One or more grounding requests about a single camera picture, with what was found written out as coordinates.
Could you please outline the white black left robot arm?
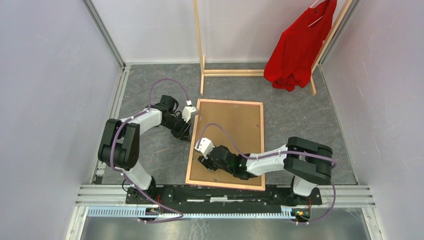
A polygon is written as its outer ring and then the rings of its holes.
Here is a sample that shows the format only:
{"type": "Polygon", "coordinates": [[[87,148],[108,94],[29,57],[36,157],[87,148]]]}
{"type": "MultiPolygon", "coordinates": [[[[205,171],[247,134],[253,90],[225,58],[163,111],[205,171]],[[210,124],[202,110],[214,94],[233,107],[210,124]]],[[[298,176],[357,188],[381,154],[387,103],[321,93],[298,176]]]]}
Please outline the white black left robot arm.
{"type": "Polygon", "coordinates": [[[182,111],[177,110],[178,106],[175,98],[162,95],[158,103],[147,106],[141,113],[127,119],[110,118],[105,123],[97,157],[129,179],[131,187],[138,191],[137,196],[145,204],[156,200],[157,190],[155,179],[139,162],[140,137],[152,128],[163,126],[176,139],[191,141],[191,118],[199,110],[190,100],[182,111]]]}

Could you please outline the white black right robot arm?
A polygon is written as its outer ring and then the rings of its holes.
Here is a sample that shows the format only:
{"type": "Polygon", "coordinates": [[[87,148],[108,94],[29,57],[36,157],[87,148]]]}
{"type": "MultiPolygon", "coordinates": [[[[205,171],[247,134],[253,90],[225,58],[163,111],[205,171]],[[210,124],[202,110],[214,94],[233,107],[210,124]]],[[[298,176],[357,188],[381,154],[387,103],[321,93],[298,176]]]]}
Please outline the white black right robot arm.
{"type": "Polygon", "coordinates": [[[329,146],[292,136],[283,146],[263,153],[233,153],[224,145],[215,146],[203,137],[194,145],[199,162],[210,171],[222,170],[240,180],[269,172],[287,171],[294,175],[289,199],[302,204],[318,185],[330,185],[337,165],[329,146]]]}

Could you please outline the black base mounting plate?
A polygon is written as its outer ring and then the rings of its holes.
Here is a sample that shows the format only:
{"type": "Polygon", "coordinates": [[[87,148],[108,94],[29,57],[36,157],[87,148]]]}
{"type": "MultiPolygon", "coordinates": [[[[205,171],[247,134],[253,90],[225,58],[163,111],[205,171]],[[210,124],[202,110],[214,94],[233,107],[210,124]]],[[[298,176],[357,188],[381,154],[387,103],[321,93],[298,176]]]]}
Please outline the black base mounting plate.
{"type": "Polygon", "coordinates": [[[160,203],[162,213],[188,214],[267,214],[280,213],[281,207],[309,207],[323,203],[315,187],[309,196],[293,193],[288,185],[268,184],[264,191],[189,185],[157,185],[148,195],[150,201],[133,187],[126,190],[126,204],[160,203]]]}

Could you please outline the red t-shirt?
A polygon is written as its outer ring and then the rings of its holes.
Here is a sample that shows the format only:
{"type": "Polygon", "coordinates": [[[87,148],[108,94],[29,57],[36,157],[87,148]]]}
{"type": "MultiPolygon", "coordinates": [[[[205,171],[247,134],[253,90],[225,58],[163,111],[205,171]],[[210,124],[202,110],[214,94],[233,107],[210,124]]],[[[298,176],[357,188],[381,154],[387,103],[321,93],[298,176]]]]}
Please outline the red t-shirt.
{"type": "Polygon", "coordinates": [[[338,4],[331,1],[326,24],[320,28],[307,27],[308,8],[282,32],[280,39],[264,67],[263,77],[273,88],[292,92],[296,86],[304,88],[312,75],[312,66],[326,40],[338,4]]]}

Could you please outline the pink clothes hanger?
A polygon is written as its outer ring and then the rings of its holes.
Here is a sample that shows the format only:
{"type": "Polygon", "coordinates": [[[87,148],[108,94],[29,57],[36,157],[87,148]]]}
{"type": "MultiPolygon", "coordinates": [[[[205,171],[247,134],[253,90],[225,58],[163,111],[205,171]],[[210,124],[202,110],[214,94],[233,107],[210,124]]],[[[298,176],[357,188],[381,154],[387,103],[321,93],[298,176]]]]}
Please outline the pink clothes hanger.
{"type": "Polygon", "coordinates": [[[328,8],[332,6],[331,0],[316,0],[308,8],[307,27],[318,29],[326,24],[328,8]]]}

